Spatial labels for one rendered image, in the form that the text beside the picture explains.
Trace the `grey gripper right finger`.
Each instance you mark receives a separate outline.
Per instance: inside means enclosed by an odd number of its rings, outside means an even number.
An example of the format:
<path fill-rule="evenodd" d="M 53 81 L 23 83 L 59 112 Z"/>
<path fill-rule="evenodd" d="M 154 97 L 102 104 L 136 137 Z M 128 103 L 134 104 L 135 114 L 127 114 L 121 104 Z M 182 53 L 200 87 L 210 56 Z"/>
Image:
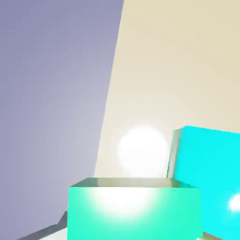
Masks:
<path fill-rule="evenodd" d="M 197 237 L 196 240 L 223 240 L 222 238 L 216 237 L 212 234 L 203 232 L 202 237 Z"/>

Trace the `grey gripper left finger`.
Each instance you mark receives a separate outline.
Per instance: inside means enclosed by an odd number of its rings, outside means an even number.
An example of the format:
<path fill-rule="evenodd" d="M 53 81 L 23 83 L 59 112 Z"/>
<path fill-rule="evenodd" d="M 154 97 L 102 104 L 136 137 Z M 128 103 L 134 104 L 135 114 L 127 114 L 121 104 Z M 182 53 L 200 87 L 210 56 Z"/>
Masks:
<path fill-rule="evenodd" d="M 57 224 L 50 225 L 44 229 L 33 232 L 17 240 L 41 240 L 44 237 L 52 236 L 53 234 L 58 233 L 59 231 L 67 230 L 67 219 L 68 211 L 65 211 Z"/>

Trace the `small green cube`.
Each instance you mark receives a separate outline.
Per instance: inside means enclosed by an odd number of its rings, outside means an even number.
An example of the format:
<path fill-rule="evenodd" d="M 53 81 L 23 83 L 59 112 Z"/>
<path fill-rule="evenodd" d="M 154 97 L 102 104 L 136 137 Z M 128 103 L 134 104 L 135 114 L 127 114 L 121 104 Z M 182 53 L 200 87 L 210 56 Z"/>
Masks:
<path fill-rule="evenodd" d="M 68 190 L 67 240 L 198 240 L 200 190 L 171 178 L 85 178 Z"/>

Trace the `small cyan cube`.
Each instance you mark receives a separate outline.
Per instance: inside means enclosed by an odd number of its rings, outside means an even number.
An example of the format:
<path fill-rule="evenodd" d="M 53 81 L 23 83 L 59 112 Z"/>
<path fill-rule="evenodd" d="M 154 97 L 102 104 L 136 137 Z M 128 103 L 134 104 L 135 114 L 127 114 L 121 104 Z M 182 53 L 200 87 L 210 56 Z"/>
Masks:
<path fill-rule="evenodd" d="M 167 177 L 200 189 L 205 233 L 240 240 L 240 133 L 193 126 L 174 130 Z"/>

